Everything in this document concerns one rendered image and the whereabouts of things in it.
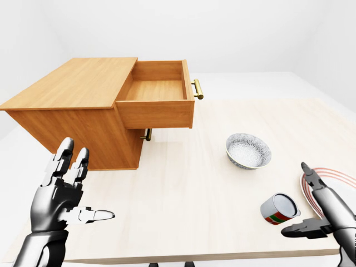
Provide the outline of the grey tin with red label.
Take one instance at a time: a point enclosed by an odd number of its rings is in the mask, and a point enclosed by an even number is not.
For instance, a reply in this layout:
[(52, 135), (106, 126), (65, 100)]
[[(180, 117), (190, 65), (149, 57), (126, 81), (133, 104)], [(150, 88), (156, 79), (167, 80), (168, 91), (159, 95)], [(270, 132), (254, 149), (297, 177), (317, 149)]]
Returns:
[(260, 207), (263, 218), (270, 224), (279, 225), (301, 214), (294, 200), (283, 193), (276, 193)]

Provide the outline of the open wooden drawer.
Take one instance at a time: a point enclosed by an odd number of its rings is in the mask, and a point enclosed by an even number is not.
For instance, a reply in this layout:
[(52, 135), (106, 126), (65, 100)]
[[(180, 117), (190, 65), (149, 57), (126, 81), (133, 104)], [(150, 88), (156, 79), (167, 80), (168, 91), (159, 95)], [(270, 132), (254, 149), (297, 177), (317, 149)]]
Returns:
[(128, 129), (192, 128), (194, 103), (185, 60), (137, 61), (115, 105)]

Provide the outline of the patterned grey bowl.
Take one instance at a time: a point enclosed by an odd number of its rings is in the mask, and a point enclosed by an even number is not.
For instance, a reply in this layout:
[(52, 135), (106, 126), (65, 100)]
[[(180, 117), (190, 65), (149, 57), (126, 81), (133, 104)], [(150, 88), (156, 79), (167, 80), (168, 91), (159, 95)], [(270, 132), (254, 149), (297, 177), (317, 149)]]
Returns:
[(256, 170), (266, 166), (271, 160), (269, 146), (258, 137), (235, 133), (226, 140), (226, 153), (229, 160), (242, 169)]

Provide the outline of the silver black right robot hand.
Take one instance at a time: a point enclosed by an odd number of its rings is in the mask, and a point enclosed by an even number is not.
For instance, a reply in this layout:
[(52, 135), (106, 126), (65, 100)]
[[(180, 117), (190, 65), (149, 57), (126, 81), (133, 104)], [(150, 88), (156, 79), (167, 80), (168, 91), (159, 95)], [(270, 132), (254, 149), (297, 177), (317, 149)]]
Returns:
[(345, 235), (354, 238), (356, 218), (345, 201), (306, 163), (301, 163), (307, 183), (312, 187), (312, 194), (322, 209), (324, 217), (306, 219), (300, 224), (293, 224), (282, 229), (283, 236), (288, 238), (306, 237), (308, 239), (325, 238), (328, 234)]

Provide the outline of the wooden cabinet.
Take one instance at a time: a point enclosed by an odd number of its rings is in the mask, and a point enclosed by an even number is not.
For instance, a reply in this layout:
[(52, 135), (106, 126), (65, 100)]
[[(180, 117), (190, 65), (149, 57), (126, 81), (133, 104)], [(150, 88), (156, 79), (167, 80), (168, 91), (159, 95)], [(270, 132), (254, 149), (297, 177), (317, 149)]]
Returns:
[(55, 152), (65, 137), (74, 153), (90, 150), (91, 170), (139, 165), (141, 131), (128, 130), (115, 107), (137, 59), (73, 58), (0, 105), (36, 140)]

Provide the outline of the white plate with red rings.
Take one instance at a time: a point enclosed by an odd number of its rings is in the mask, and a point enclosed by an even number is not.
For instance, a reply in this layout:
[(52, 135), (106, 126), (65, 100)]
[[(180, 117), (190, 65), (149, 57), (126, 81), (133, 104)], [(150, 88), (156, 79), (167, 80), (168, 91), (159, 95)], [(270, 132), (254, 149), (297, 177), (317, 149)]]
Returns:
[[(341, 171), (326, 167), (316, 167), (314, 170), (323, 182), (331, 187), (351, 208), (354, 215), (356, 215), (356, 179)], [(312, 187), (306, 182), (305, 174), (301, 174), (300, 176), (300, 187), (309, 206), (322, 218), (324, 214), (312, 195)]]

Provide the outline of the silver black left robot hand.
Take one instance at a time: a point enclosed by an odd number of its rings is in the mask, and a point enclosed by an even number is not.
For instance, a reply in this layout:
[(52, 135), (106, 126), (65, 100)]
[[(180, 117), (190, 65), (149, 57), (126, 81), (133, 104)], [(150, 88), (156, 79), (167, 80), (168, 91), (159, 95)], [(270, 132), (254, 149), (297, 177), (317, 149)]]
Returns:
[(82, 148), (76, 161), (71, 163), (73, 148), (74, 140), (67, 137), (51, 157), (31, 205), (33, 233), (59, 231), (68, 224), (88, 224), (115, 217), (111, 211), (79, 207), (90, 153)]

